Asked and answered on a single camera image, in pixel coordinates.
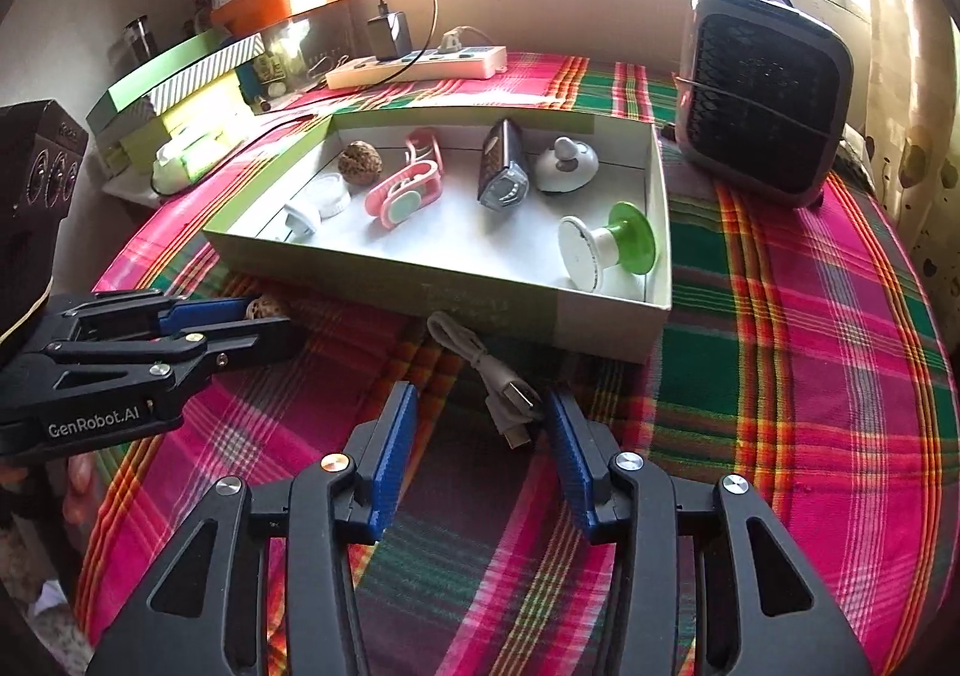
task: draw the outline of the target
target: usb cable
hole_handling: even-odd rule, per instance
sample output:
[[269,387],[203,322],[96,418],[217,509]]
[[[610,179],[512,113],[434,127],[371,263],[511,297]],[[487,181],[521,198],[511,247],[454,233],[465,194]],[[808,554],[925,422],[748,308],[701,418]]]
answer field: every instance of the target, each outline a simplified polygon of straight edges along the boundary
[[469,362],[487,387],[487,410],[496,430],[507,439],[510,448],[530,442],[526,425],[539,421],[541,400],[534,388],[500,359],[494,359],[480,337],[453,321],[446,313],[431,313],[426,319],[430,336],[447,350]]

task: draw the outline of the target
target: green suction cup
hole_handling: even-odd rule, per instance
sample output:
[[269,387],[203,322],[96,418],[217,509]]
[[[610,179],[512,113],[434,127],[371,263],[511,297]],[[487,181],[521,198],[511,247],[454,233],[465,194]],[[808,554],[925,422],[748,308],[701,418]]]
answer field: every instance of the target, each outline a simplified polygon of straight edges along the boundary
[[606,228],[620,251],[618,264],[635,275],[645,275],[656,263],[654,230],[640,208],[630,202],[611,207]]

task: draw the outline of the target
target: pink toy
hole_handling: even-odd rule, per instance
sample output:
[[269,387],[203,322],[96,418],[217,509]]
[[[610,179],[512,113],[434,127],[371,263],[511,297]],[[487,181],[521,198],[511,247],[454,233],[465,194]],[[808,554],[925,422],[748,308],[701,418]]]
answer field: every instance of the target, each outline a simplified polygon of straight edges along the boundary
[[407,164],[371,189],[364,208],[387,229],[395,228],[443,193],[443,158],[433,129],[419,128],[406,140]]

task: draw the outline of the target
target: white container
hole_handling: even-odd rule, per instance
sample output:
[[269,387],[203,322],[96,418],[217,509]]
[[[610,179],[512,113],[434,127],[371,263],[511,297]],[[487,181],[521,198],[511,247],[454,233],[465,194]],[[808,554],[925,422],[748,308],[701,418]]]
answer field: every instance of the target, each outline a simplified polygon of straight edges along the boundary
[[[481,145],[510,116],[533,156],[560,135],[596,150],[600,169],[576,192],[536,190],[496,213],[477,202]],[[386,230],[363,206],[368,189],[317,232],[291,239],[285,202],[307,196],[312,181],[336,171],[354,140],[369,142],[384,174],[399,169],[404,139],[431,126],[443,151],[443,196]],[[604,225],[616,201],[645,213],[658,258],[645,276],[606,270],[595,294],[576,289],[557,243],[564,216]],[[244,273],[306,284],[332,297],[428,316],[451,313],[491,332],[623,361],[645,361],[671,307],[671,257],[664,170],[648,123],[590,113],[503,107],[402,108],[336,113],[266,166],[208,222],[206,236],[224,263]]]

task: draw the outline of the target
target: walnut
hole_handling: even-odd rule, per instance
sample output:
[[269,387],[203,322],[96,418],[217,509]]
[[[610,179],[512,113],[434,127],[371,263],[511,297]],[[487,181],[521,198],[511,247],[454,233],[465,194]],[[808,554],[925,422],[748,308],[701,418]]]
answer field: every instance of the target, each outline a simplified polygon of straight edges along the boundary
[[275,316],[287,315],[286,306],[280,299],[275,299],[270,294],[256,297],[253,302],[247,305],[247,318],[274,318]]
[[383,171],[383,160],[368,142],[351,142],[337,158],[337,169],[352,186],[373,185]]

